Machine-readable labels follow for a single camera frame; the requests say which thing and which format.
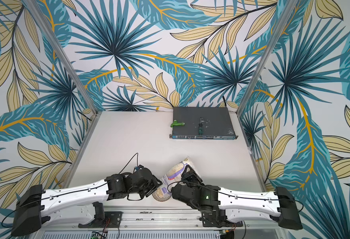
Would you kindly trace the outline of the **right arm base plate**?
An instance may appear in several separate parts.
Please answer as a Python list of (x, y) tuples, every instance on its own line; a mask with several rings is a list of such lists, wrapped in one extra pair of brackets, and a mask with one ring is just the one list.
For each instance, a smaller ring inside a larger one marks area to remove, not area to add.
[(232, 223), (228, 221), (225, 210), (217, 210), (213, 212), (202, 212), (199, 218), (204, 228), (223, 228), (223, 227), (242, 227), (243, 223)]

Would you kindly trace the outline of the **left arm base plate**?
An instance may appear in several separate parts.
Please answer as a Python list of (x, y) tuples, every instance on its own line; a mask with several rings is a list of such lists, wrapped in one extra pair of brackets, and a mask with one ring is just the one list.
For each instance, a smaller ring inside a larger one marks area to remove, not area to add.
[(95, 228), (119, 228), (121, 224), (123, 212), (105, 212), (104, 216), (95, 215), (88, 224), (79, 224), (80, 229), (95, 229)]

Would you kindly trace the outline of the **aluminium frame post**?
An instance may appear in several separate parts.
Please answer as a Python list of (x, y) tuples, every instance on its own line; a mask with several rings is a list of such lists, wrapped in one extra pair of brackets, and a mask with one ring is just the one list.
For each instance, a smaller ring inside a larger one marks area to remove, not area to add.
[(30, 1), (26, 0), (24, 1), (28, 9), (30, 10), (32, 16), (34, 17), (36, 23), (41, 28), (42, 33), (46, 36), (48, 42), (51, 44), (52, 49), (56, 52), (57, 57), (61, 61), (63, 67), (67, 70), (67, 73), (71, 77), (74, 84), (77, 86), (78, 91), (84, 98), (84, 101), (86, 102), (87, 106), (90, 108), (93, 114), (97, 115), (98, 110), (95, 107), (95, 104), (93, 100), (89, 97), (87, 94), (79, 76), (77, 75), (75, 69), (73, 68), (69, 58), (64, 52), (64, 49), (62, 48), (61, 44), (59, 43), (58, 38), (55, 36), (55, 33), (49, 26), (48, 20), (45, 18), (45, 15), (41, 11), (41, 9), (38, 6), (37, 1)]
[(285, 8), (283, 9), (281, 16), (275, 26), (274, 33), (270, 36), (269, 41), (267, 42), (267, 45), (265, 46), (265, 49), (263, 51), (263, 54), (261, 55), (261, 58), (258, 62), (258, 65), (252, 75), (252, 78), (246, 88), (245, 94), (240, 102), (240, 105), (238, 107), (238, 110), (236, 112), (237, 117), (240, 118), (245, 110), (245, 106), (247, 102), (249, 101), (251, 97), (251, 93), (254, 90), (256, 83), (261, 75), (261, 72), (264, 69), (264, 66), (271, 56), (283, 30), (284, 27), (287, 25), (287, 22), (289, 20), (289, 17), (291, 16), (295, 6), (297, 5), (298, 1), (287, 1)]

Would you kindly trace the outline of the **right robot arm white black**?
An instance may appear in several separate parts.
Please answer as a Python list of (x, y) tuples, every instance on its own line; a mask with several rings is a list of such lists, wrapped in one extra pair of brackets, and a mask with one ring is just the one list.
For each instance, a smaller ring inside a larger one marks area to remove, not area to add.
[(288, 230), (303, 228), (297, 201), (284, 187), (269, 192), (234, 191), (205, 185), (196, 171), (185, 167), (181, 180), (168, 185), (173, 199), (201, 213), (204, 227), (225, 228), (245, 221), (270, 221)]

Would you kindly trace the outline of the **oatmeal bag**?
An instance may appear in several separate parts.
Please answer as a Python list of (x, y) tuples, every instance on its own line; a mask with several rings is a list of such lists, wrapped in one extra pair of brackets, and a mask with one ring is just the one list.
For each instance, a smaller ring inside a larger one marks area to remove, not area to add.
[(196, 169), (195, 164), (191, 161), (190, 158), (185, 158), (183, 161), (179, 162), (173, 166), (160, 180), (162, 185), (160, 191), (163, 196), (171, 196), (170, 190), (177, 185), (178, 182), (182, 179), (182, 174), (186, 170), (186, 166), (190, 166), (193, 169)]

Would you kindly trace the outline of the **right aluminium frame post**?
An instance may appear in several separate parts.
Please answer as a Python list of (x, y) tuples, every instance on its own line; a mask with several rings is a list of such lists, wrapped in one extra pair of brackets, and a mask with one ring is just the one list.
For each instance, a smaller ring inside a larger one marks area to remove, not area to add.
[(271, 56), (283, 30), (284, 27), (287, 25), (287, 22), (289, 20), (289, 17), (291, 16), (295, 6), (297, 5), (298, 1), (287, 1), (285, 8), (283, 9), (281, 16), (275, 26), (274, 33), (270, 36), (269, 41), (267, 42), (267, 45), (265, 46), (265, 49), (263, 51), (263, 54), (261, 55), (261, 58), (258, 62), (258, 65), (252, 75), (252, 78), (246, 88), (245, 94), (240, 102), (240, 105), (238, 107), (238, 110), (236, 112), (237, 117), (240, 118), (245, 110), (245, 106), (247, 102), (249, 101), (251, 97), (251, 93), (254, 90), (256, 83), (261, 75), (261, 72), (264, 69), (264, 66)]

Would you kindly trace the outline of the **grey network switch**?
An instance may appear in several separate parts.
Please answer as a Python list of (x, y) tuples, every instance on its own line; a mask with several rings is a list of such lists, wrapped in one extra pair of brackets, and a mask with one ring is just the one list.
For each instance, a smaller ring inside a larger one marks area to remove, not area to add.
[[(200, 117), (203, 119), (203, 135), (199, 135)], [(175, 107), (174, 120), (184, 122), (185, 126), (173, 127), (171, 139), (237, 139), (227, 108)]]

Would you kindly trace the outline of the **patterned breakfast bowl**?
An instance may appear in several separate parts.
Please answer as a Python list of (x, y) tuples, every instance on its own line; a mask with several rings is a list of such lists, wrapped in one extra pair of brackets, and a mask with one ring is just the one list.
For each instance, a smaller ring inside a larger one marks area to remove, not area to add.
[(165, 202), (168, 201), (172, 194), (169, 193), (168, 191), (163, 192), (163, 190), (161, 188), (158, 188), (153, 194), (152, 194), (153, 198), (158, 201), (158, 202)]

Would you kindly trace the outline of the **dark green screwdriver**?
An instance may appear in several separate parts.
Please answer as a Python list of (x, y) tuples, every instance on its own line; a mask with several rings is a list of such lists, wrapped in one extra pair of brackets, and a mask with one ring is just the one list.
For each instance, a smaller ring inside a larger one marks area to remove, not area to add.
[(199, 122), (199, 135), (203, 135), (204, 130), (203, 130), (203, 119), (200, 117), (200, 122)]

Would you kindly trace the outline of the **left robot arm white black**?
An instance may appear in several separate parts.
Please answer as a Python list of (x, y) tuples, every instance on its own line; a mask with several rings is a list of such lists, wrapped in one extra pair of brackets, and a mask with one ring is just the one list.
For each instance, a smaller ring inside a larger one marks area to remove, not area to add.
[(103, 203), (139, 195), (143, 200), (152, 195), (162, 181), (142, 165), (132, 173), (113, 174), (87, 185), (60, 190), (43, 189), (35, 185), (16, 203), (11, 229), (12, 237), (30, 235), (42, 225), (77, 223), (79, 228), (111, 227), (116, 213), (108, 215)]

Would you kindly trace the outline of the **left aluminium frame post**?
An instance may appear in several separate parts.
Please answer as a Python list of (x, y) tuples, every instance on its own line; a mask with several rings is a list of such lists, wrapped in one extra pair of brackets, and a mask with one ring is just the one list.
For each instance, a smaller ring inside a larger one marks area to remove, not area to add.
[(95, 104), (93, 100), (89, 97), (87, 94), (79, 76), (77, 75), (75, 69), (73, 68), (69, 58), (64, 52), (64, 49), (62, 48), (61, 44), (59, 43), (58, 38), (55, 36), (55, 33), (49, 26), (48, 20), (45, 18), (45, 15), (41, 11), (41, 9), (38, 6), (37, 1), (30, 1), (26, 0), (24, 1), (28, 9), (30, 10), (32, 16), (34, 17), (36, 23), (41, 28), (42, 33), (46, 36), (48, 42), (51, 44), (52, 49), (56, 52), (57, 57), (61, 61), (63, 67), (67, 70), (67, 73), (71, 77), (74, 84), (77, 86), (78, 91), (84, 98), (84, 101), (86, 102), (87, 106), (90, 108), (93, 114), (97, 115), (98, 110), (95, 107)]

